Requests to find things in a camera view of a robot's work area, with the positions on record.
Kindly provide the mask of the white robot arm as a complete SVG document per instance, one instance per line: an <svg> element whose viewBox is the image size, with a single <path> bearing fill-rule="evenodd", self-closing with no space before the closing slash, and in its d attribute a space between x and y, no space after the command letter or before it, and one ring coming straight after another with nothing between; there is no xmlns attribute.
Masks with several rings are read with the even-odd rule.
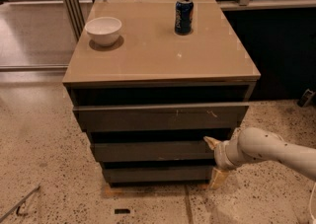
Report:
<svg viewBox="0 0 316 224"><path fill-rule="evenodd" d="M212 189L223 185L230 171L264 161L278 162L316 181L316 150L288 143L275 133L248 127L235 139L219 141L205 136L203 140L214 154L215 167L209 183Z"/></svg>

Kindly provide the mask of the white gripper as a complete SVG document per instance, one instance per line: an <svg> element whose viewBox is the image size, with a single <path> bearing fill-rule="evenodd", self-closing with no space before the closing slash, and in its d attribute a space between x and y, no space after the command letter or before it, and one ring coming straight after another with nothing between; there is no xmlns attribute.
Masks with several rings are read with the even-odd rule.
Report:
<svg viewBox="0 0 316 224"><path fill-rule="evenodd" d="M228 171L235 170L238 166L233 164L228 158L226 152L226 147L228 146L227 141L219 141L209 136L205 136L203 140L211 150L214 150L214 159L217 166L217 168L214 167L212 169L209 187L211 189L218 189L227 179L229 175Z"/></svg>

